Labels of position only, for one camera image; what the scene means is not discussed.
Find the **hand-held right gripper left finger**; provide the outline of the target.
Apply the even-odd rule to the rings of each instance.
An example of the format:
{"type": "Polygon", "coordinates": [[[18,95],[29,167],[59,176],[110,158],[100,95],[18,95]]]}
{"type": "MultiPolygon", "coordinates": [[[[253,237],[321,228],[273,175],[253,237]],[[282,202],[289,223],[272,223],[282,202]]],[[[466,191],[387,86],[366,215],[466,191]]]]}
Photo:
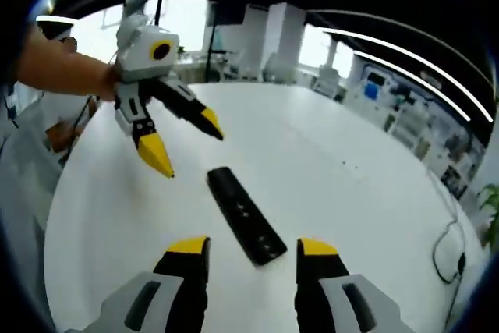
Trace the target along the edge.
{"type": "Polygon", "coordinates": [[[211,239],[170,245],[152,272],[141,272],[103,303],[100,332],[200,332],[207,309],[211,239]]]}

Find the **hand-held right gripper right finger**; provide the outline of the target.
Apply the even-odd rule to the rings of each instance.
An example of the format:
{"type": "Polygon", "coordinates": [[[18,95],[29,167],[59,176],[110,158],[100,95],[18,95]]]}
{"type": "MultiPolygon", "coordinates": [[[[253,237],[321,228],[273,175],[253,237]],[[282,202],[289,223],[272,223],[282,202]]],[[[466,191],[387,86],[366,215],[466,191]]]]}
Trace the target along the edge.
{"type": "Polygon", "coordinates": [[[297,240],[296,317],[301,332],[400,332],[398,304],[360,274],[351,274],[332,245],[297,240]]]}

